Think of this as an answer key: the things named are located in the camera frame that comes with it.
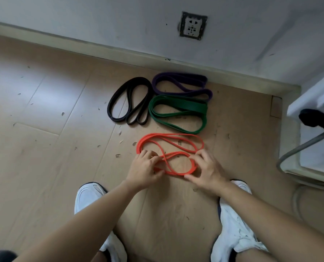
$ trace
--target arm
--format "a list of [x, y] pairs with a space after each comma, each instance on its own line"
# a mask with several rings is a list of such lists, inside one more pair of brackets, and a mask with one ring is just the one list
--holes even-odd
[[225, 199], [278, 261], [324, 261], [324, 235], [226, 180], [221, 165], [206, 150], [191, 158], [202, 173], [185, 178]]
[[77, 213], [15, 261], [91, 261], [134, 195], [164, 174], [164, 171], [153, 172], [154, 165], [160, 160], [155, 152], [143, 150], [136, 155], [126, 180], [118, 187]]

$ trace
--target green resistance band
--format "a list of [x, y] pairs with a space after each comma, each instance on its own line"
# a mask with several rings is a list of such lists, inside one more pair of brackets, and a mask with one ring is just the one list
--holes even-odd
[[[176, 113], [157, 113], [154, 108], [157, 105], [167, 105], [171, 106], [179, 112]], [[188, 134], [198, 134], [207, 124], [207, 102], [201, 99], [186, 97], [186, 96], [172, 96], [172, 95], [158, 95], [155, 96], [149, 104], [149, 112], [151, 117], [166, 126], [172, 127], [176, 130], [179, 130]], [[187, 131], [183, 128], [180, 128], [174, 124], [160, 120], [159, 118], [169, 118], [175, 116], [197, 116], [202, 119], [202, 126], [196, 131]]]

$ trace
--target hand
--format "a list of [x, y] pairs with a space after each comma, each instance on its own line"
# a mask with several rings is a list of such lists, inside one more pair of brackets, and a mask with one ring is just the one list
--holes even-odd
[[164, 175], [164, 170], [154, 173], [154, 166], [160, 160], [162, 158], [154, 151], [142, 150], [140, 154], [135, 156], [126, 181], [135, 191], [149, 187]]
[[198, 187], [207, 189], [217, 194], [219, 185], [228, 180], [224, 177], [224, 169], [221, 164], [207, 150], [199, 150], [194, 155], [190, 155], [201, 168], [201, 176], [185, 175], [184, 178], [196, 184]]

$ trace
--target orange resistance band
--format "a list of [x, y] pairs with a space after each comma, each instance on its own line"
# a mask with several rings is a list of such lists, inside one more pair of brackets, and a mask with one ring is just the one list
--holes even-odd
[[[196, 145], [192, 141], [190, 141], [190, 140], [188, 140], [186, 138], [182, 138], [182, 137], [180, 137], [180, 135], [182, 135], [182, 136], [193, 136], [193, 137], [198, 138], [201, 141], [201, 143], [202, 143], [202, 147], [198, 149], [196, 147]], [[158, 139], [162, 139], [162, 140], [164, 140], [164, 141], [166, 141], [166, 142], [168, 142], [168, 143], [176, 146], [177, 148], [179, 148], [181, 150], [184, 150], [184, 152], [178, 151], [178, 152], [171, 152], [171, 153], [167, 153], [166, 154], [166, 153], [164, 153], [164, 150], [159, 145], [159, 143], [156, 142], [156, 141], [154, 141], [153, 138], [154, 139], [157, 139], [157, 138]], [[182, 147], [182, 146], [174, 143], [172, 140], [181, 140], [181, 141], [187, 142], [187, 143], [189, 143], [190, 145], [193, 146], [194, 150], [186, 149], [186, 148], [184, 148], [184, 147]], [[184, 176], [184, 175], [188, 175], [188, 174], [193, 173], [196, 170], [196, 168], [197, 168], [196, 162], [193, 159], [190, 159], [190, 161], [191, 161], [191, 169], [189, 171], [185, 172], [185, 173], [178, 173], [178, 172], [175, 172], [171, 168], [171, 166], [168, 163], [168, 159], [171, 159], [172, 157], [177, 156], [177, 155], [185, 155], [185, 156], [189, 157], [190, 156], [190, 153], [194, 154], [195, 152], [197, 152], [200, 149], [203, 149], [203, 147], [204, 147], [203, 140], [200, 137], [198, 137], [197, 135], [186, 134], [186, 133], [180, 133], [180, 134], [174, 134], [174, 133], [150, 133], [150, 134], [147, 134], [144, 137], [142, 137], [141, 140], [136, 145], [136, 153], [137, 154], [141, 153], [141, 151], [143, 150], [142, 147], [147, 142], [152, 142], [152, 143], [156, 144], [160, 148], [160, 150], [162, 151], [161, 157], [163, 157], [163, 161], [167, 164], [167, 167], [170, 169], [170, 171], [167, 171], [167, 170], [165, 171], [166, 174], [169, 174], [169, 175], [178, 175], [178, 176]], [[160, 171], [161, 169], [158, 168], [158, 167], [155, 167], [154, 170], [155, 171]]]

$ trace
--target forearm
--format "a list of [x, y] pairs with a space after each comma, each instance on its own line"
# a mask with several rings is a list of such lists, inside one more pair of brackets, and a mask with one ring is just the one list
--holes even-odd
[[324, 236], [316, 230], [230, 182], [216, 191], [279, 261], [324, 261]]
[[90, 261], [136, 194], [126, 181], [77, 213], [16, 262]]

